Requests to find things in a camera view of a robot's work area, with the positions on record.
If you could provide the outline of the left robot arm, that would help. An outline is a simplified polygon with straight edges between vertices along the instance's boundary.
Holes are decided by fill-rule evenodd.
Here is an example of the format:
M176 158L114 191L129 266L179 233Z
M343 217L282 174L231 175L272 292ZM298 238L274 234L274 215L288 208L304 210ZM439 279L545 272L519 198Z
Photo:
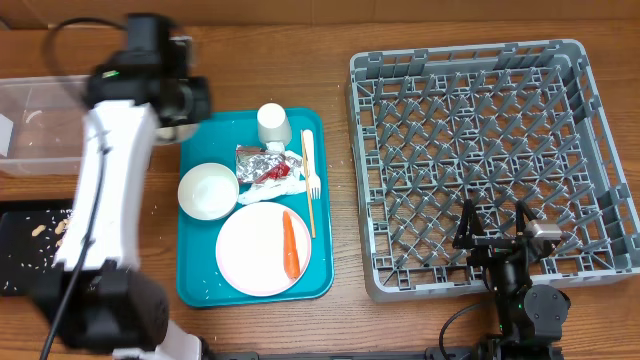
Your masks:
M208 81L190 72L191 40L172 19L131 13L122 50L71 96L85 110L73 213L53 265L31 288L49 341L115 359L209 359L140 269L139 218L153 149L192 137L211 116Z

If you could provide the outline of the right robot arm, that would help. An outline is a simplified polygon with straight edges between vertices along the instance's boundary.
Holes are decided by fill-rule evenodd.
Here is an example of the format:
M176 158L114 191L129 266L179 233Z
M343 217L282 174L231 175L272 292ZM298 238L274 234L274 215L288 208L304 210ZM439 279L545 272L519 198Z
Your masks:
M555 223L540 220L529 206L516 203L516 234L488 235L473 201L467 199L453 247L469 252L467 264L482 270L493 294L500 332L454 354L462 359L561 359L554 345L571 307L569 297L551 285L535 285L529 267L551 255L562 240Z

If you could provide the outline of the white bowl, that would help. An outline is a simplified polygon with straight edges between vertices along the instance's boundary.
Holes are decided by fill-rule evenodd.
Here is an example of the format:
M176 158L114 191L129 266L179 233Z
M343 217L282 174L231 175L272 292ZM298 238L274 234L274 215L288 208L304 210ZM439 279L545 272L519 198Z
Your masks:
M188 170L178 186L178 203L184 213L196 220L218 220L236 207L239 183L228 167L203 163Z

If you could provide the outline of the grey bowl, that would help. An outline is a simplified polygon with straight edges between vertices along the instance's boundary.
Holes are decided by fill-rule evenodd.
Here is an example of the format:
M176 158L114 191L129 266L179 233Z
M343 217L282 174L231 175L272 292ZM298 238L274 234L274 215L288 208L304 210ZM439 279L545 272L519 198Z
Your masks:
M198 124L185 124L173 127L162 127L155 131L156 146L172 145L190 139L198 130Z

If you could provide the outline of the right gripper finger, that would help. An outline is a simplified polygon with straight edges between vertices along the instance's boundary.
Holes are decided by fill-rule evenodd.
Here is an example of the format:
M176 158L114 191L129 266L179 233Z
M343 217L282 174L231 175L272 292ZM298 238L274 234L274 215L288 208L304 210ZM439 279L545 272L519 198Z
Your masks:
M478 246L478 240L484 237L484 228L471 199L463 204L462 215L453 238L455 249L472 249Z
M534 214L531 208L522 200L516 202L516 234L523 235L528 221L537 220L538 217Z

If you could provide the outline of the orange carrot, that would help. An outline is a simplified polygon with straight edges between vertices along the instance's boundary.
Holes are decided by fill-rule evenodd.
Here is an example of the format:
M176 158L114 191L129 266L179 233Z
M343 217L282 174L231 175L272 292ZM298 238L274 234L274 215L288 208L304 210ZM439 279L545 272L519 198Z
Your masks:
M288 211L283 212L283 230L284 270L289 279L297 280L300 277L301 270L292 219Z

